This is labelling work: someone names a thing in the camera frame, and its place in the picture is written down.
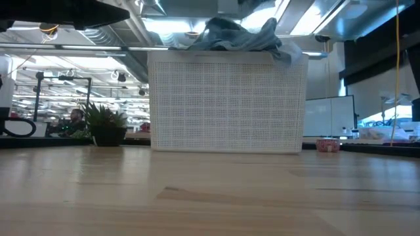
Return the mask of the white machine housing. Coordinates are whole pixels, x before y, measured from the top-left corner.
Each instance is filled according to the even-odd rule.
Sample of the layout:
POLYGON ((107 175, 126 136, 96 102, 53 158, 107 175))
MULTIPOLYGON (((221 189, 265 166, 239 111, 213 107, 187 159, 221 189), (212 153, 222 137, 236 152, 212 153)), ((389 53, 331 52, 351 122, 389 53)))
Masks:
POLYGON ((13 75, 13 59, 0 54, 0 108, 11 108, 16 76, 13 75))

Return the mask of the person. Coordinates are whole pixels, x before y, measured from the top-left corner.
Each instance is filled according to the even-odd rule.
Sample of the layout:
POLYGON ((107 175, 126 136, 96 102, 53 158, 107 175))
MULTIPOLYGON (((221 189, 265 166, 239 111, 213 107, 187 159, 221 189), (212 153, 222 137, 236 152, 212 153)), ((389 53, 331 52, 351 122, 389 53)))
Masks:
POLYGON ((84 112, 81 109, 73 109, 70 113, 70 121, 62 126, 58 133, 59 137, 70 137, 77 131, 85 130, 84 112))

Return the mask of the black metal stand frame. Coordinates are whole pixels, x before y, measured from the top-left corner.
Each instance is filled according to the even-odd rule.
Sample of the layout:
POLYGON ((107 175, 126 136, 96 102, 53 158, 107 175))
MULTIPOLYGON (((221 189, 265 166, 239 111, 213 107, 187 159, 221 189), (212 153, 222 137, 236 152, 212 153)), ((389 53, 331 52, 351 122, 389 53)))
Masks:
POLYGON ((39 99, 41 93, 41 83, 44 79, 57 79, 59 81, 73 81, 73 80, 86 80, 88 82, 87 85, 87 93, 86 93, 86 105, 89 105, 90 102, 90 95, 91 95, 91 87, 92 87, 92 78, 91 77, 74 77, 69 75, 59 75, 59 76, 45 76, 43 71, 38 71, 35 74, 35 78, 37 79, 36 84, 36 93, 35 93, 35 107, 33 113, 33 122, 37 122, 38 116, 38 108, 39 108, 39 99))

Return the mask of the white partition board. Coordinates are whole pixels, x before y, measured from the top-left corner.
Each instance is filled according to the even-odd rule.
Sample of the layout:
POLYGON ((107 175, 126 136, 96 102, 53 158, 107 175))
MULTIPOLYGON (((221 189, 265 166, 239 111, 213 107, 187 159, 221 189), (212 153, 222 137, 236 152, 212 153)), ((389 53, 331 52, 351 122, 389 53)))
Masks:
POLYGON ((354 97, 337 96, 305 102, 304 137, 350 137, 356 128, 354 97))

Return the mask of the white perforated plastic basket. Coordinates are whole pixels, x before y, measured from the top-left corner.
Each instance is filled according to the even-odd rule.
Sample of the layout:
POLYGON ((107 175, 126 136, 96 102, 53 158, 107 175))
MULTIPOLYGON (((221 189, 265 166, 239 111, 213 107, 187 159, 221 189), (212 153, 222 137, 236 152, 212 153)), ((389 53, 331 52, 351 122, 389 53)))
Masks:
POLYGON ((148 53, 155 151, 299 153, 308 56, 268 52, 148 53))

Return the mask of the slate blue knit garment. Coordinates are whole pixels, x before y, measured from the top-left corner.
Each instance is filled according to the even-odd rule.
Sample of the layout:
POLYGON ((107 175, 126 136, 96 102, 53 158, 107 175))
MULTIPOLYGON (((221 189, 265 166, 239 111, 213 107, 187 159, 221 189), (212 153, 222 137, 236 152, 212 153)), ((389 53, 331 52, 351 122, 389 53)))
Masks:
POLYGON ((260 52, 279 49, 283 43, 275 35, 277 21, 269 18, 257 33, 225 18, 207 21, 204 30, 184 50, 260 52))

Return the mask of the light blue shirt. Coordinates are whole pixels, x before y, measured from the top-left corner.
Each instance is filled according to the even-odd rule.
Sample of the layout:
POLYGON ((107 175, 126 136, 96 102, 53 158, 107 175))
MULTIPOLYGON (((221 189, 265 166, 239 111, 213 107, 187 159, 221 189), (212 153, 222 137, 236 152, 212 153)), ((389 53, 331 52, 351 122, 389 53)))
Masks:
POLYGON ((301 48, 293 41, 283 42, 281 46, 277 46, 274 51, 274 56, 277 61, 285 64, 296 64, 303 57, 301 48))

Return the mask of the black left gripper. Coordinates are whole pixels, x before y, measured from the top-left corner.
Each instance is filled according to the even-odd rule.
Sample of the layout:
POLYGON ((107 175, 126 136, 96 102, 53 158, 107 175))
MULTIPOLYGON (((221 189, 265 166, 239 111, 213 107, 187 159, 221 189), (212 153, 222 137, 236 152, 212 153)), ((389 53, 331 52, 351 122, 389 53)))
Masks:
POLYGON ((0 32, 15 21, 100 28, 130 18, 129 11, 97 0, 0 0, 0 32))

